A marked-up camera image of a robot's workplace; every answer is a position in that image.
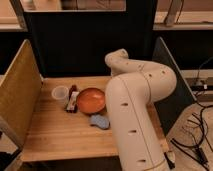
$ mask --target wooden tabletop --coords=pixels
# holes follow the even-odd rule
[[[109,76],[46,78],[35,107],[31,127],[21,154],[23,162],[117,156],[118,151],[112,130],[101,130],[89,124],[89,116],[63,111],[51,97],[58,85],[78,90],[97,87],[105,90]],[[149,107],[154,127],[164,151],[168,144],[160,128],[156,111]]]

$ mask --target sponge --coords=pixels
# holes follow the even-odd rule
[[[101,116],[99,114],[92,115],[90,118],[90,125],[91,126],[97,126],[101,129],[108,129],[109,128],[109,119],[105,116]]]

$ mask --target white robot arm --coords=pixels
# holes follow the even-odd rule
[[[124,49],[106,55],[105,62],[116,76],[106,88],[106,107],[123,170],[169,170],[146,105],[173,92],[175,73],[159,63],[130,60]]]

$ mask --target white cup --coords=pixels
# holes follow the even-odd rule
[[[52,90],[52,98],[57,100],[62,109],[65,109],[69,102],[69,89],[66,86],[57,86]]]

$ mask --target orange bowl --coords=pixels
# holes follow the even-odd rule
[[[82,113],[94,114],[105,107],[105,94],[98,88],[87,88],[79,93],[76,103]]]

